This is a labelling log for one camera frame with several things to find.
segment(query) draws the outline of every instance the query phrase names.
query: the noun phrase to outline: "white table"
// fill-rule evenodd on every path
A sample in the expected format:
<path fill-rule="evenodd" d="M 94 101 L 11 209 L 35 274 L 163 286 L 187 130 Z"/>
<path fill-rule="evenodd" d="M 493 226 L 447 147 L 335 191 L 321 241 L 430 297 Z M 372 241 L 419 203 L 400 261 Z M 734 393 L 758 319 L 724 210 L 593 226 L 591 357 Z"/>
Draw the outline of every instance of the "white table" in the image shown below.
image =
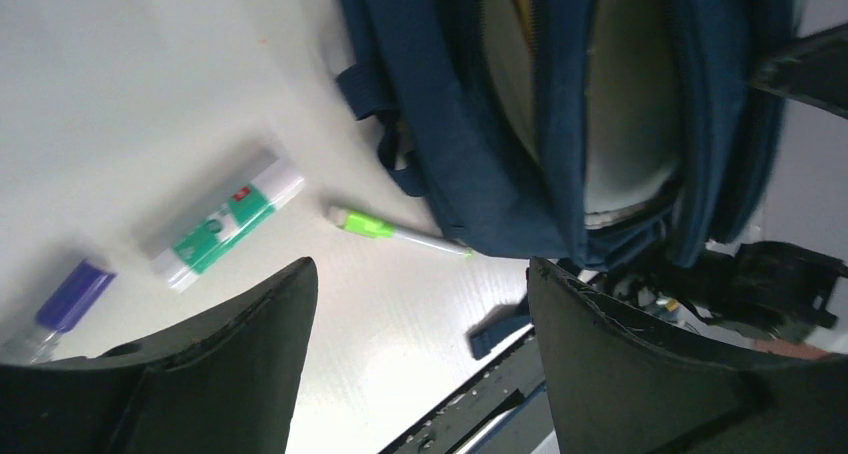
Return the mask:
<path fill-rule="evenodd" d="M 376 452 L 483 365 L 464 333 L 520 299 L 526 262 L 360 238 L 323 218 L 338 199 L 437 232 L 326 72 L 322 52 L 342 32 L 333 0 L 2 0 L 0 19 L 0 334 L 80 253 L 119 276 L 60 357 L 99 355 L 312 256 L 319 305 L 295 454 Z M 307 190 L 170 292 L 140 246 L 202 218 L 266 145 L 288 151 Z"/>

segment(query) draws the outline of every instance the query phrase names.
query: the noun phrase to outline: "green and white pen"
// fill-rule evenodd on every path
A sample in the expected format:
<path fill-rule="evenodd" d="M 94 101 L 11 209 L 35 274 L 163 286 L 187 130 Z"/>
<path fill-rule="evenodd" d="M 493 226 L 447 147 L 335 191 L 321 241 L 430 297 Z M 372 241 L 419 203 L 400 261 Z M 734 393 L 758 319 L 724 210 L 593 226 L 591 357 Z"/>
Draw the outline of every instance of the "green and white pen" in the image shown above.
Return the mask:
<path fill-rule="evenodd" d="M 411 241 L 422 246 L 431 247 L 440 251 L 450 252 L 469 257 L 474 251 L 470 247 L 460 246 L 446 239 L 434 237 L 423 232 L 416 232 L 404 227 L 395 226 L 382 219 L 369 216 L 351 209 L 331 207 L 327 216 L 336 226 L 348 232 L 362 236 L 378 238 L 394 238 Z"/>

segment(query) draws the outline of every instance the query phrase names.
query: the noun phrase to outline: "purple cap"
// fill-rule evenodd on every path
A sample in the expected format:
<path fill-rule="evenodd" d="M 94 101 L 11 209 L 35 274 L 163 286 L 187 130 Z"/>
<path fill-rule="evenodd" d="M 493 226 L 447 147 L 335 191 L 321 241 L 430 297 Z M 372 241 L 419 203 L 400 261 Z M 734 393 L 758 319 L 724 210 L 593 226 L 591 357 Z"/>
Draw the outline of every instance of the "purple cap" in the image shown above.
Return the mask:
<path fill-rule="evenodd" d="M 41 306 L 36 322 L 59 332 L 70 331 L 114 278 L 115 273 L 83 260 Z"/>

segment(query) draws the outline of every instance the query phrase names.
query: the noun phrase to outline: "red logo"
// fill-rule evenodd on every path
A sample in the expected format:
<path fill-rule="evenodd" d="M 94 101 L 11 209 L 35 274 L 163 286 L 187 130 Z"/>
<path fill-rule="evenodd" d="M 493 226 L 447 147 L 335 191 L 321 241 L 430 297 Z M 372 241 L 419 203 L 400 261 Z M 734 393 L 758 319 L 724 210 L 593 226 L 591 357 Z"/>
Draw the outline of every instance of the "red logo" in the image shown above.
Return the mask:
<path fill-rule="evenodd" d="M 247 186 L 244 186 L 241 189 L 239 189 L 239 192 L 237 192 L 235 196 L 233 196 L 233 199 L 235 199 L 235 201 L 238 202 L 238 201 L 244 199 L 245 197 L 247 197 L 248 194 L 250 194 L 250 188 L 247 187 Z"/>

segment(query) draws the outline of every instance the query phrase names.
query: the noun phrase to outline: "green label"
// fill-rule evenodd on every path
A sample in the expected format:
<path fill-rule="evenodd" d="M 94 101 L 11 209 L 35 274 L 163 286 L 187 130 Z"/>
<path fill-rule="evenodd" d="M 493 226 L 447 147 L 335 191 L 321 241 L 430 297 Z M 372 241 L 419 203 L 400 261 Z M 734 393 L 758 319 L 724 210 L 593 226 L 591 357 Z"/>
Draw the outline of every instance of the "green label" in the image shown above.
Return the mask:
<path fill-rule="evenodd" d="M 273 212 L 259 189 L 248 184 L 172 248 L 191 270 L 202 274 Z"/>

